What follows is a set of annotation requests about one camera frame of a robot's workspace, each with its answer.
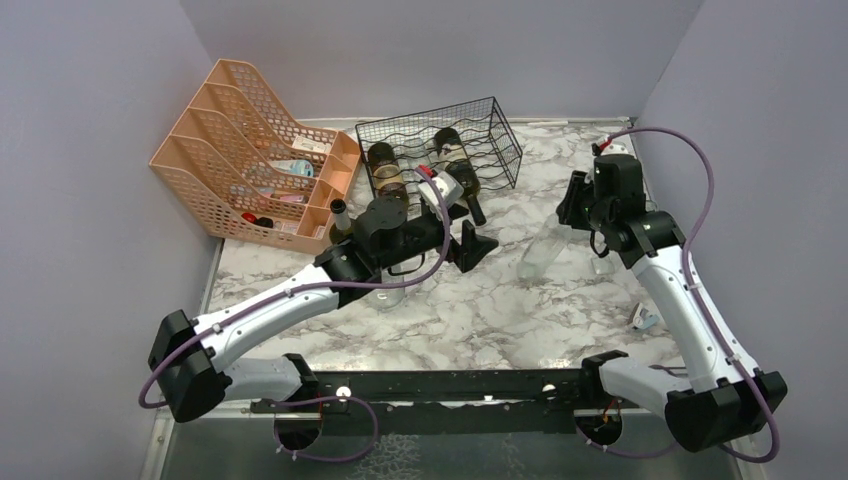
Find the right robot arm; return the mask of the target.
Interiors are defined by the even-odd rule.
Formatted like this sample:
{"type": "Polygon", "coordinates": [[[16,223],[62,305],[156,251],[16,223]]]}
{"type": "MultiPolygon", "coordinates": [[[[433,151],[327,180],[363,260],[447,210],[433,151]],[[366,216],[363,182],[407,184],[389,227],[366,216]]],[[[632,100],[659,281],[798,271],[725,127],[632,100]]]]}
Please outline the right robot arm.
{"type": "Polygon", "coordinates": [[[604,237],[648,292],[686,368],[675,377],[622,351],[595,355],[581,364],[579,398],[592,407],[630,401],[661,417],[689,452],[760,432],[786,397],[786,382],[739,345],[699,284],[677,222],[648,209],[641,163],[628,154],[597,157],[591,171],[571,174],[556,214],[562,225],[604,237]]]}

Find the dark green wine bottle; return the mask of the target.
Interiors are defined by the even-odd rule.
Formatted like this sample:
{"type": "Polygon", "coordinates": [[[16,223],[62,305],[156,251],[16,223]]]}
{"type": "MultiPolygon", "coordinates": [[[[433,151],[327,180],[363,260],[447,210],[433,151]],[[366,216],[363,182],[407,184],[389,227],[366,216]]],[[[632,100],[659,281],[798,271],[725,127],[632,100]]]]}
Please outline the dark green wine bottle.
{"type": "Polygon", "coordinates": [[[453,176],[463,187],[465,201],[476,226],[483,226],[487,218],[480,205],[480,180],[471,164],[470,157],[459,133],[453,128],[442,128],[434,135],[439,165],[453,176]]]}

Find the green labelled wine bottle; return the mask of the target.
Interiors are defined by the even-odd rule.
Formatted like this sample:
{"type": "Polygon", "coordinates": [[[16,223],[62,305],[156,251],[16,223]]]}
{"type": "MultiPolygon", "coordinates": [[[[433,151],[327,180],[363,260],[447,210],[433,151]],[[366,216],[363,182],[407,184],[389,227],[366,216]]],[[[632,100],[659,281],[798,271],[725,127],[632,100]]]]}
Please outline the green labelled wine bottle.
{"type": "Polygon", "coordinates": [[[409,206],[409,195],[391,145],[373,144],[367,151],[367,166],[378,197],[392,197],[409,206]]]}

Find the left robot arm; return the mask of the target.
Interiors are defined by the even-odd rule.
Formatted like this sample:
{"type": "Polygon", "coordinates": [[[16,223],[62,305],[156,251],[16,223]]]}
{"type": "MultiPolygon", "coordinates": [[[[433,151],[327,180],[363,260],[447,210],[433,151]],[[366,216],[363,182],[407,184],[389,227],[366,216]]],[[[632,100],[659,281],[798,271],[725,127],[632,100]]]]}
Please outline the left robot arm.
{"type": "Polygon", "coordinates": [[[352,220],[340,241],[283,283],[211,314],[166,315],[150,350],[152,374],[139,394],[140,406],[154,406],[146,395],[157,385],[163,395],[157,407],[168,408],[179,423],[239,399],[276,398],[290,410],[306,408],[315,386],[299,357],[257,361],[244,354],[302,321],[385,289],[384,271],[431,249],[440,261],[468,272],[497,247],[497,240],[477,235],[470,221],[455,239],[451,221],[439,204],[423,205],[421,215],[409,219],[401,201],[380,197],[352,220]]]}

